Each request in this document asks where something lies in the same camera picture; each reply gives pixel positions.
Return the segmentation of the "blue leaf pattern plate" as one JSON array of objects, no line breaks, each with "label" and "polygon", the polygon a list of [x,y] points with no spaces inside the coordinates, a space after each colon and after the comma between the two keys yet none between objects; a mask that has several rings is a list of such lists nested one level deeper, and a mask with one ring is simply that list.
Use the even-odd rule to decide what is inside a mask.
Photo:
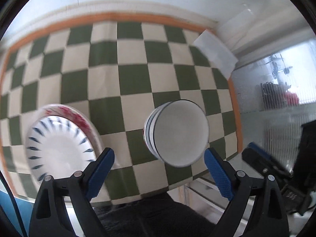
[{"label": "blue leaf pattern plate", "polygon": [[38,182],[47,175],[55,179],[70,177],[96,160],[86,134],[60,116],[36,121],[26,133],[25,148],[31,173]]}]

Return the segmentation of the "black rimmed white bowl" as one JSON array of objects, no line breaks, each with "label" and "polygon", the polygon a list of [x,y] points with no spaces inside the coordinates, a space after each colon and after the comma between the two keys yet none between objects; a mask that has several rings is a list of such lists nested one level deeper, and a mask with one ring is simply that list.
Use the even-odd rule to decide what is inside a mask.
[{"label": "black rimmed white bowl", "polygon": [[143,139],[157,159],[173,167],[187,167],[206,150],[209,122],[203,109],[193,101],[166,102],[145,121]]}]

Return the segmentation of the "pink floral plate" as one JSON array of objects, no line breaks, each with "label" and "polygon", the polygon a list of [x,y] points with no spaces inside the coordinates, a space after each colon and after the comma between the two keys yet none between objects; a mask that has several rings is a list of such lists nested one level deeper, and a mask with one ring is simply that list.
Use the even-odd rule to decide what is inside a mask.
[{"label": "pink floral plate", "polygon": [[48,104],[36,110],[35,114],[32,117],[32,123],[35,123],[39,119],[42,119],[46,116],[61,116],[70,120],[75,125],[77,125],[88,137],[88,140],[94,148],[96,157],[98,157],[103,152],[104,145],[98,131],[96,130],[95,126],[88,120],[88,118],[80,111],[64,104]]}]

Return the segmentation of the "blue cabinet front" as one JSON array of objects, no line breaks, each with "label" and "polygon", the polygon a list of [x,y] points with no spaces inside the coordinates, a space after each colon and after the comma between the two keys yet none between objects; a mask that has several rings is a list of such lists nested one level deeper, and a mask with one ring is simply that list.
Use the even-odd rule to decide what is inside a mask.
[{"label": "blue cabinet front", "polygon": [[[18,219],[16,216],[16,212],[14,210],[14,207],[12,205],[11,199],[8,195],[7,192],[3,192],[1,190],[1,206],[5,212],[5,214],[7,215],[7,217],[9,218],[9,220],[11,221],[11,223],[14,225],[14,227],[16,228],[16,230],[22,235],[22,231],[20,229],[20,225],[18,223]],[[27,235],[29,235],[29,224],[31,221],[31,215],[32,215],[32,210],[33,210],[33,203],[26,201],[24,199],[20,199],[20,198],[15,198],[25,230]]]}]

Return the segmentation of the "green checkered mat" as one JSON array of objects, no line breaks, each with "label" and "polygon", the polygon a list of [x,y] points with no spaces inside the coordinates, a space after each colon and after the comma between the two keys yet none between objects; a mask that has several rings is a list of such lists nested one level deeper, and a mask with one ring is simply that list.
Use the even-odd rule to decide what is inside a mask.
[{"label": "green checkered mat", "polygon": [[210,123],[209,145],[224,159],[241,150],[232,81],[196,48],[205,30],[166,16],[104,13],[70,19],[15,43],[1,62],[1,163],[12,192],[32,201],[26,132],[36,110],[64,104],[85,115],[116,163],[97,202],[123,203],[174,189],[206,172],[203,161],[174,168],[142,138],[159,105],[186,99]]}]

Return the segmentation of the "white folded paper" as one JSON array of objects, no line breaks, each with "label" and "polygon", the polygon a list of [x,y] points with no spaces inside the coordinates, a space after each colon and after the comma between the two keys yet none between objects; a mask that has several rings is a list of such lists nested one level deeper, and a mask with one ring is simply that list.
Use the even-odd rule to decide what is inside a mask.
[{"label": "white folded paper", "polygon": [[229,80],[238,59],[225,44],[209,30],[203,31],[193,45]]}]

